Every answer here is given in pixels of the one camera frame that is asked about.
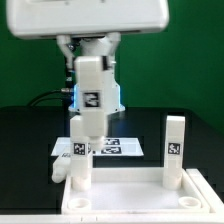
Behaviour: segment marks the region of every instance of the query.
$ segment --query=black cable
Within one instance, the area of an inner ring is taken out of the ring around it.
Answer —
[[[64,100],[64,99],[63,98],[60,98],[60,97],[52,97],[52,98],[39,99],[32,106],[35,107],[37,104],[39,104],[39,103],[41,103],[43,101],[48,101],[48,100]]]
[[[45,96],[49,96],[51,94],[55,94],[55,93],[61,93],[61,90],[52,90],[52,91],[48,91],[48,92],[45,92],[45,93],[42,93],[40,95],[38,95],[37,97],[35,97],[34,99],[32,99],[28,104],[27,106],[32,106],[33,103],[35,103],[37,100],[45,97]]]

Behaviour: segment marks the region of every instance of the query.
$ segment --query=white base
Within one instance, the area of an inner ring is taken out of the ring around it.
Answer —
[[[224,205],[198,170],[183,170],[178,191],[162,187],[162,174],[163,168],[96,168],[87,192],[73,191],[67,177],[62,215],[0,216],[0,223],[224,224]],[[183,196],[201,208],[179,206]]]

